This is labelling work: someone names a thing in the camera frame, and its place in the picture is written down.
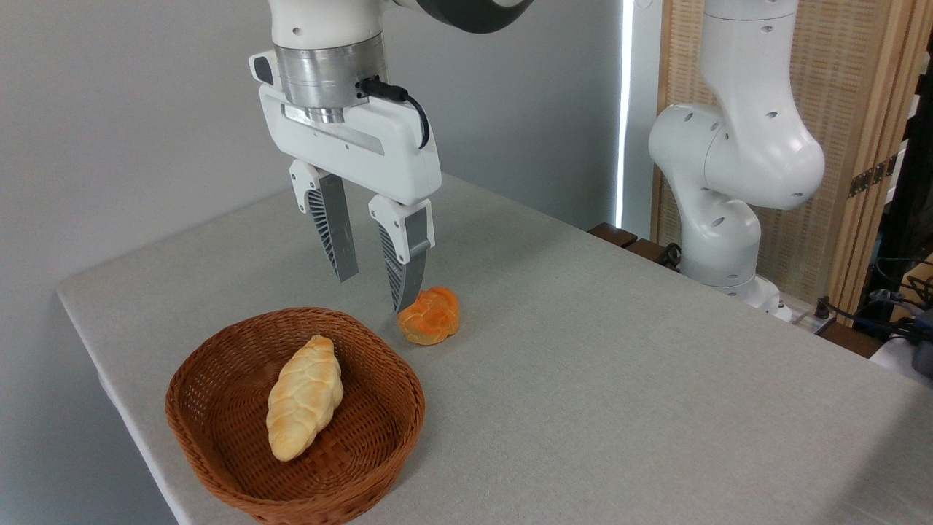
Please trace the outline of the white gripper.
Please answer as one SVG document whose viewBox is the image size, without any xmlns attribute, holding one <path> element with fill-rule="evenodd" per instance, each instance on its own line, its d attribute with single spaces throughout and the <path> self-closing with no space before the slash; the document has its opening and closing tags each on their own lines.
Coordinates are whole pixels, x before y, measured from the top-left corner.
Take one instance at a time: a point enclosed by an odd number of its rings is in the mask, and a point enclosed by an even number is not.
<svg viewBox="0 0 933 525">
<path fill-rule="evenodd" d="M 427 252 L 436 246 L 426 198 L 441 186 L 434 139 L 419 147 L 419 113 L 410 104 L 370 97 L 344 109 L 343 122 L 316 122 L 309 109 L 287 100 L 273 51 L 251 56 L 249 67 L 259 81 L 271 139 L 297 159 L 289 169 L 294 196 L 313 220 L 337 279 L 359 272 L 343 177 L 377 193 L 369 210 L 378 224 L 394 312 L 410 307 L 422 289 Z"/>
</svg>

